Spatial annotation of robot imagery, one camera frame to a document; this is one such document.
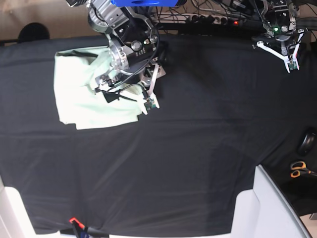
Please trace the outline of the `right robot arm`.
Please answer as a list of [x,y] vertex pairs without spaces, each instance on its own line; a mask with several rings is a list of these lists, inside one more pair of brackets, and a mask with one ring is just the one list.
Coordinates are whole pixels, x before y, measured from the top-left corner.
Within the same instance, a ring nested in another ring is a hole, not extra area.
[[143,7],[139,13],[130,6],[116,6],[111,0],[69,0],[67,4],[85,5],[90,26],[108,41],[109,70],[96,77],[94,91],[102,93],[109,103],[124,98],[158,108],[154,87],[165,74],[162,66],[167,43],[160,39],[149,10]]

